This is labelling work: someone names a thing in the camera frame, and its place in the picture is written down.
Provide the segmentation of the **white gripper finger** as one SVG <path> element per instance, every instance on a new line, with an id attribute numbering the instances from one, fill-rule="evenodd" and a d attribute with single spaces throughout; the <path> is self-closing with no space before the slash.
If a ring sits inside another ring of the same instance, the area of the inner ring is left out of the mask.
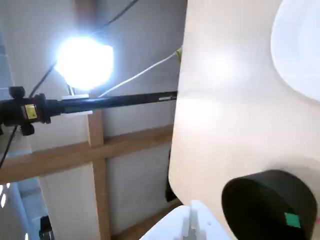
<path id="1" fill-rule="evenodd" d="M 199 200 L 190 202 L 190 227 L 196 240 L 231 239 L 209 208 Z"/>
<path id="2" fill-rule="evenodd" d="M 192 239 L 191 207 L 186 205 L 174 208 L 140 238 L 140 240 Z"/>

